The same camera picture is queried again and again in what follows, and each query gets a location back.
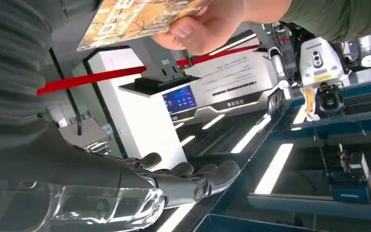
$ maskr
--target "orange book cover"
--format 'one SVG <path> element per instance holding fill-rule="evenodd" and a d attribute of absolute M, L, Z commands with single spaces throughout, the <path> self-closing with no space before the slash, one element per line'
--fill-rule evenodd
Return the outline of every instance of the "orange book cover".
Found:
<path fill-rule="evenodd" d="M 78 51 L 154 35 L 176 19 L 195 15 L 212 0 L 104 0 Z"/>

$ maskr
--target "transparent plastic cover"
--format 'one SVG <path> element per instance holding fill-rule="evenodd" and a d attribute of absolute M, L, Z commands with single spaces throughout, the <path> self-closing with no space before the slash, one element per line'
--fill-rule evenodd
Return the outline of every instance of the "transparent plastic cover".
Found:
<path fill-rule="evenodd" d="M 120 232 L 152 225 L 164 209 L 156 188 L 98 188 L 0 180 L 0 231 Z"/>

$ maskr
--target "gray sleeve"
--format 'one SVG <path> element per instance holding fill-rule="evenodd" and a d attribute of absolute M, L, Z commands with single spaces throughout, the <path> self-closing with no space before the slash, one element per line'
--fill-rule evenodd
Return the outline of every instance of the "gray sleeve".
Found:
<path fill-rule="evenodd" d="M 125 163 L 76 149 L 36 117 L 51 33 L 66 20 L 60 1 L 0 0 L 0 179 L 148 188 Z"/>
<path fill-rule="evenodd" d="M 281 20 L 341 43 L 371 35 L 371 0 L 293 0 Z"/>

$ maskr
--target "ceiling light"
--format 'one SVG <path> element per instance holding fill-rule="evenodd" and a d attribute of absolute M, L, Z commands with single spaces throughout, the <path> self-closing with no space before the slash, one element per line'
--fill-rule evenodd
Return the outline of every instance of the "ceiling light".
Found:
<path fill-rule="evenodd" d="M 195 203 L 185 204 L 177 208 L 177 210 L 164 222 L 157 232 L 171 232 L 180 224 L 181 220 L 190 212 Z"/>
<path fill-rule="evenodd" d="M 291 153 L 293 144 L 282 144 L 276 152 L 274 159 L 271 161 L 267 171 L 263 175 L 255 194 L 271 194 L 272 189 L 278 180 L 279 174 L 281 173 L 286 160 L 288 159 L 289 153 Z"/>
<path fill-rule="evenodd" d="M 225 115 L 219 115 L 219 116 L 217 116 L 211 122 L 207 123 L 207 125 L 205 125 L 202 129 L 203 130 L 206 130 L 206 129 L 212 127 L 215 123 L 217 123 L 218 121 L 220 121 L 224 116 Z"/>
<path fill-rule="evenodd" d="M 288 88 L 285 88 L 284 89 L 284 96 L 285 96 L 285 99 L 286 100 L 291 99 L 291 93 L 289 92 L 289 89 Z"/>
<path fill-rule="evenodd" d="M 191 140 L 193 140 L 195 138 L 194 135 L 191 135 L 191 136 L 188 136 L 186 139 L 184 139 L 183 141 L 181 141 L 180 145 L 181 146 L 184 146 L 186 144 L 188 144 Z"/>
<path fill-rule="evenodd" d="M 269 122 L 271 122 L 271 116 L 268 114 L 265 114 L 266 116 L 262 119 L 262 121 L 251 128 L 251 130 L 235 145 L 235 147 L 231 150 L 232 154 L 240 153 L 251 141 L 251 139 L 264 127 L 268 125 Z"/>
<path fill-rule="evenodd" d="M 212 53 L 210 53 L 210 56 L 213 56 L 213 55 L 218 54 L 220 52 L 226 51 L 226 50 L 228 50 L 228 49 L 230 49 L 232 47 L 235 47 L 237 45 L 240 45 L 240 44 L 242 44 L 242 43 L 244 43 L 244 42 L 246 42 L 248 40 L 251 40 L 251 39 L 255 38 L 256 36 L 257 36 L 257 34 L 252 34 L 252 35 L 247 36 L 247 37 L 245 37 L 243 39 L 240 39 L 238 41 L 235 41 L 235 42 L 233 42 L 233 43 L 231 43 L 231 44 L 229 44 L 227 46 L 221 47 L 220 49 L 215 50 Z"/>
<path fill-rule="evenodd" d="M 179 123 L 179 124 L 177 124 L 177 125 L 174 126 L 174 129 L 176 130 L 176 129 L 182 127 L 184 124 L 185 124 L 184 122 Z"/>
<path fill-rule="evenodd" d="M 305 121 L 306 119 L 305 108 L 306 105 L 301 106 L 300 110 L 297 113 L 297 116 L 294 119 L 293 124 L 301 124 Z"/>

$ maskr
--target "blue screen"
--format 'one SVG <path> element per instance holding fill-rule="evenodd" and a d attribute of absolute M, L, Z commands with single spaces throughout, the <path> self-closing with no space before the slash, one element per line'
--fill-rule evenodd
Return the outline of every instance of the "blue screen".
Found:
<path fill-rule="evenodd" d="M 190 86 L 166 93 L 163 95 L 163 98 L 170 114 L 197 107 Z"/>

